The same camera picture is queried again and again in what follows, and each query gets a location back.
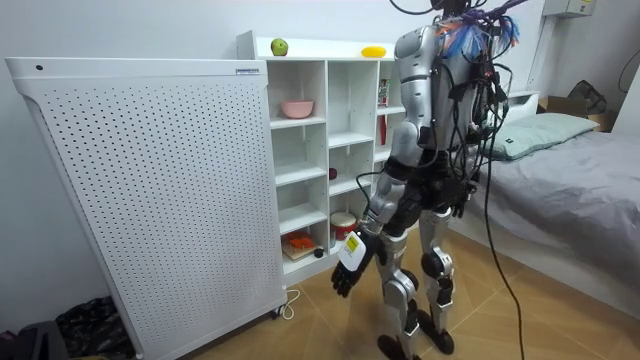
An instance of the silver robot leg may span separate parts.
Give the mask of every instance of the silver robot leg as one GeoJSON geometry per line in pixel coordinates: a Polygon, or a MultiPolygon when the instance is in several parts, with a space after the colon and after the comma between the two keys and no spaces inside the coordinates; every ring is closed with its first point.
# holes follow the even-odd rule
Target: silver robot leg
{"type": "Polygon", "coordinates": [[[444,354],[452,354],[455,347],[447,332],[447,317],[453,306],[453,260],[441,248],[451,213],[451,208],[447,208],[444,212],[423,211],[420,215],[421,265],[431,310],[430,315],[419,313],[420,327],[444,354]]]}
{"type": "Polygon", "coordinates": [[[418,281],[411,272],[401,267],[407,232],[397,238],[385,233],[380,235],[385,244],[385,253],[377,257],[376,264],[382,280],[384,303],[396,338],[383,335],[378,338],[378,347],[390,359],[419,359],[413,346],[413,336],[420,327],[418,306],[414,300],[418,281]]]}

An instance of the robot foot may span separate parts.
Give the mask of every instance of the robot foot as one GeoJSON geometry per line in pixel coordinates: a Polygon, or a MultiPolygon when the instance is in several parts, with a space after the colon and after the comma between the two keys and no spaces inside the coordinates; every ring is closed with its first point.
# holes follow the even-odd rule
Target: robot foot
{"type": "Polygon", "coordinates": [[[408,359],[404,351],[402,351],[400,342],[388,335],[381,335],[378,338],[378,349],[380,349],[389,360],[420,360],[420,357],[417,355],[414,356],[413,359],[408,359]]]}
{"type": "Polygon", "coordinates": [[[422,331],[431,338],[431,341],[433,341],[440,352],[446,355],[453,354],[453,350],[455,349],[453,338],[446,330],[439,333],[433,324],[433,320],[431,320],[431,316],[429,316],[426,311],[418,310],[418,322],[420,323],[422,331]]]}

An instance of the pink bowl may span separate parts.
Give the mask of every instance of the pink bowl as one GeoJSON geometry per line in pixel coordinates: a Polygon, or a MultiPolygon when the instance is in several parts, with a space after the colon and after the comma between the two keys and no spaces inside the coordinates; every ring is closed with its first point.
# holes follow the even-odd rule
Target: pink bowl
{"type": "Polygon", "coordinates": [[[280,108],[291,119],[304,119],[313,110],[313,100],[283,101],[280,108]]]}

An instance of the gray pillow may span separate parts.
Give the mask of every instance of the gray pillow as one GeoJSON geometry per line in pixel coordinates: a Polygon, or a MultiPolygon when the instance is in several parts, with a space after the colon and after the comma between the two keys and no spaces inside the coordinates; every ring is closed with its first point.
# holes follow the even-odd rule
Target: gray pillow
{"type": "Polygon", "coordinates": [[[496,135],[493,158],[516,160],[536,150],[563,143],[591,131],[597,123],[576,116],[546,113],[504,124],[496,135]]]}

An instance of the green apple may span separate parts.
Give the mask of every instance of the green apple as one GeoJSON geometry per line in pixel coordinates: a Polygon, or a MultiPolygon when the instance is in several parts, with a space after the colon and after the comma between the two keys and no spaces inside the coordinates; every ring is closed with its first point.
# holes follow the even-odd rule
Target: green apple
{"type": "Polygon", "coordinates": [[[271,42],[271,52],[274,56],[286,56],[289,51],[289,44],[286,41],[277,38],[271,42]]]}

